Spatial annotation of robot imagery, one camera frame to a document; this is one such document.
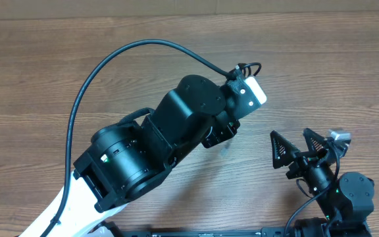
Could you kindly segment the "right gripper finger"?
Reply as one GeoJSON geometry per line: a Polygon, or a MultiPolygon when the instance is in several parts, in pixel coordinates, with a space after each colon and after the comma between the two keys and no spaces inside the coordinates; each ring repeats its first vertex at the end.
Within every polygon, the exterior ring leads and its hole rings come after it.
{"type": "Polygon", "coordinates": [[[270,133],[270,139],[272,143],[272,166],[274,169],[288,166],[295,161],[297,154],[300,152],[297,147],[275,130],[270,133]]]}
{"type": "Polygon", "coordinates": [[[303,136],[307,143],[308,154],[326,155],[326,138],[312,131],[310,128],[303,130],[303,136]]]}

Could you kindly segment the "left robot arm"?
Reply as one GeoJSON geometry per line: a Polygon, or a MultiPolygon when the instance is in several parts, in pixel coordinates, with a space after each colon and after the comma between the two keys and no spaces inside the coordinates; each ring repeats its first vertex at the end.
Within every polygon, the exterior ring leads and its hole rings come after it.
{"type": "Polygon", "coordinates": [[[160,186],[198,145],[235,136],[240,119],[267,100],[254,76],[218,86],[188,75],[156,109],[136,111],[97,131],[74,162],[68,197],[57,196],[25,236],[98,236],[97,225],[160,186]]]}

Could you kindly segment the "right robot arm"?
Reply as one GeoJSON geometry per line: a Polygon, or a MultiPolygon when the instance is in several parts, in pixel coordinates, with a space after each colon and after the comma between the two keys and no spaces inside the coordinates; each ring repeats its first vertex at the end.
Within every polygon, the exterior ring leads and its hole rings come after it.
{"type": "Polygon", "coordinates": [[[321,136],[303,131],[307,151],[301,151],[273,130],[272,166],[287,167],[286,176],[306,183],[308,200],[288,219],[283,236],[370,236],[367,217],[374,211],[374,181],[359,172],[340,173],[351,134],[341,128],[321,136]]]}

